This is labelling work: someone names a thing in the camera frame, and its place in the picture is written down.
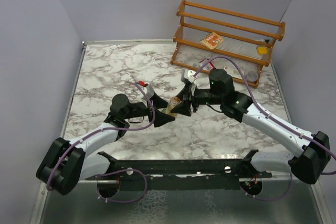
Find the clear pill bottle gold lid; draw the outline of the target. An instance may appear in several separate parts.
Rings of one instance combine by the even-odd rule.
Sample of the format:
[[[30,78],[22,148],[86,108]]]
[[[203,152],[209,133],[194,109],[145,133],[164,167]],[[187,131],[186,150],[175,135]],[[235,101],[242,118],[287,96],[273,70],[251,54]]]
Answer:
[[[177,113],[172,113],[171,110],[181,103],[181,99],[178,97],[172,97],[167,105],[166,114],[173,117],[177,117]]]

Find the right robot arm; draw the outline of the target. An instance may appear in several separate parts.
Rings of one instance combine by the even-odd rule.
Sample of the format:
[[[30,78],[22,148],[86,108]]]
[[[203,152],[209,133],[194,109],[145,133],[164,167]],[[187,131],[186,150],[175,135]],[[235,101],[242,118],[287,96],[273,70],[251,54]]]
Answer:
[[[185,70],[181,80],[185,86],[177,95],[181,103],[173,113],[191,116],[200,105],[219,105],[227,117],[254,127],[286,148],[284,152],[253,151],[241,164],[246,177],[259,172],[291,173],[306,184],[315,184],[331,159],[328,136],[312,134],[275,116],[253,99],[235,90],[233,79],[223,69],[213,69],[210,88],[199,89],[195,71]]]

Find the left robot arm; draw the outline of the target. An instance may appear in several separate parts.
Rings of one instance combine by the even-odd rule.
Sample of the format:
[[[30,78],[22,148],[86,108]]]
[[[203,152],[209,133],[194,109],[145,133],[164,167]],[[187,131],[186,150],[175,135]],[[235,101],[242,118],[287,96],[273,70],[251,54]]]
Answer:
[[[96,129],[72,140],[59,137],[52,142],[36,177],[46,184],[47,190],[61,195],[71,192],[82,179],[98,174],[104,179],[112,178],[116,172],[113,163],[100,154],[92,161],[88,157],[131,131],[129,119],[148,117],[149,125],[154,127],[175,121],[175,117],[159,110],[165,106],[167,102],[156,94],[146,103],[131,103],[125,94],[115,95],[107,118]]]

